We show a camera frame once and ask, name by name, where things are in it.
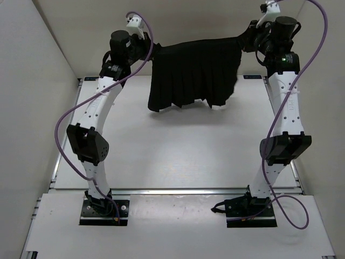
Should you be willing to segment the black pleated skirt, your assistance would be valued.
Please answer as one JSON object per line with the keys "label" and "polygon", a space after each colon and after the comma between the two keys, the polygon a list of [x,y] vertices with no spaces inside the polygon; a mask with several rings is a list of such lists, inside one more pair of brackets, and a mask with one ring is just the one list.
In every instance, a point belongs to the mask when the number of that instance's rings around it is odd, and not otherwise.
{"label": "black pleated skirt", "polygon": [[205,100],[223,106],[234,93],[248,34],[171,46],[154,44],[148,109],[159,112]]}

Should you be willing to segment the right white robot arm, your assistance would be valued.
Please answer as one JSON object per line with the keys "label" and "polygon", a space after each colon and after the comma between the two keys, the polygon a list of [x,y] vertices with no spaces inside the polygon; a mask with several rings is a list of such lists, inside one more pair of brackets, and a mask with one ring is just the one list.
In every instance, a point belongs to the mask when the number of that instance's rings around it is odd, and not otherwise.
{"label": "right white robot arm", "polygon": [[267,93],[274,113],[268,135],[260,143],[262,162],[249,185],[250,197],[241,203],[242,211],[248,216],[261,210],[260,201],[270,199],[271,187],[281,171],[312,143],[301,123],[295,81],[300,73],[300,59],[292,46],[293,37],[300,29],[301,24],[292,17],[263,17],[251,21],[241,36],[243,51],[264,56],[258,63],[267,71]]}

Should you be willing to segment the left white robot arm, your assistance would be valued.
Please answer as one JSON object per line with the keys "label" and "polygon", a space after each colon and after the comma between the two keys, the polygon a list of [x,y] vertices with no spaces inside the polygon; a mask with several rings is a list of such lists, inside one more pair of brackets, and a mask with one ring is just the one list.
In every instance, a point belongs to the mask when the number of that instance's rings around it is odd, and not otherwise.
{"label": "left white robot arm", "polygon": [[111,190],[104,165],[109,152],[109,143],[102,136],[105,120],[131,74],[130,67],[138,60],[149,58],[152,47],[146,32],[139,36],[124,30],[113,32],[109,44],[95,90],[97,97],[88,103],[78,122],[67,127],[72,151],[88,178],[87,196],[95,200],[93,206],[101,215],[110,213],[113,208],[113,201],[108,198]]}

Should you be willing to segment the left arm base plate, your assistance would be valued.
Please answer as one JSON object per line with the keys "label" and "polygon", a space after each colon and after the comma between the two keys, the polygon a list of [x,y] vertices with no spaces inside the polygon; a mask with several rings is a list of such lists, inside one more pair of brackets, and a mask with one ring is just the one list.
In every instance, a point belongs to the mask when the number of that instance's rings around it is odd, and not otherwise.
{"label": "left arm base plate", "polygon": [[129,196],[116,196],[113,195],[113,200],[119,209],[119,216],[116,214],[116,209],[113,208],[111,202],[108,203],[108,208],[96,208],[91,205],[86,197],[84,197],[79,225],[80,226],[127,226],[130,197]]}

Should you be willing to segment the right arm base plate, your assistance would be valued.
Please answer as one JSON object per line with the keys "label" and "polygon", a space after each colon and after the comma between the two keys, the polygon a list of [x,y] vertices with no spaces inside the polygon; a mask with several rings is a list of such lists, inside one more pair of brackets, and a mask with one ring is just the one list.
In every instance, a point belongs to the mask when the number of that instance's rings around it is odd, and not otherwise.
{"label": "right arm base plate", "polygon": [[247,192],[215,204],[211,211],[225,214],[227,228],[274,228],[278,225],[271,204],[269,197],[252,197]]}

